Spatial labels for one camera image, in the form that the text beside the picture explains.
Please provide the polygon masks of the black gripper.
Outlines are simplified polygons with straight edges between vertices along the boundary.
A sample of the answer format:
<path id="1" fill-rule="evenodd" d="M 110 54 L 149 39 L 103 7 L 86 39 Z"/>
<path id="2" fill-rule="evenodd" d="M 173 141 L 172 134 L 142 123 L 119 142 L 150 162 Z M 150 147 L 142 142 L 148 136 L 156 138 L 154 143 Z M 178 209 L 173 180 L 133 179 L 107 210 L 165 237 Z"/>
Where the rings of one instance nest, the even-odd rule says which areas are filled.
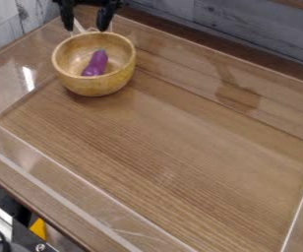
<path id="1" fill-rule="evenodd" d="M 74 6 L 93 5 L 101 6 L 97 18 L 97 27 L 101 32 L 105 32 L 111 24 L 115 8 L 124 4 L 122 0 L 51 0 L 59 5 L 61 20 L 69 32 L 74 28 Z"/>

